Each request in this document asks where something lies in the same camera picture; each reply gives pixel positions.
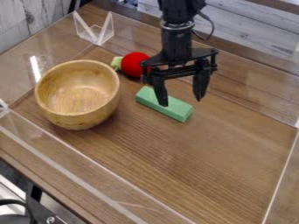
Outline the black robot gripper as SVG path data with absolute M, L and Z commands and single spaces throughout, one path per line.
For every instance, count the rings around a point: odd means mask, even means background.
M 198 101 L 206 95 L 211 73 L 218 70 L 215 48 L 193 47 L 194 22 L 171 24 L 162 21 L 162 51 L 141 62 L 143 82 L 154 85 L 159 104 L 169 106 L 165 81 L 193 77 L 193 93 Z

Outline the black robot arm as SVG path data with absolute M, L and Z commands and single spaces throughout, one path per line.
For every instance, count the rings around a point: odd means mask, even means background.
M 143 60 L 143 82 L 154 87 L 162 106 L 169 106 L 165 82 L 170 79 L 193 77 L 193 93 L 198 101 L 207 93 L 211 75 L 218 70 L 215 48 L 194 48 L 193 35 L 202 37 L 194 30 L 197 15 L 213 21 L 202 13 L 206 0 L 158 0 L 162 11 L 162 51 Z

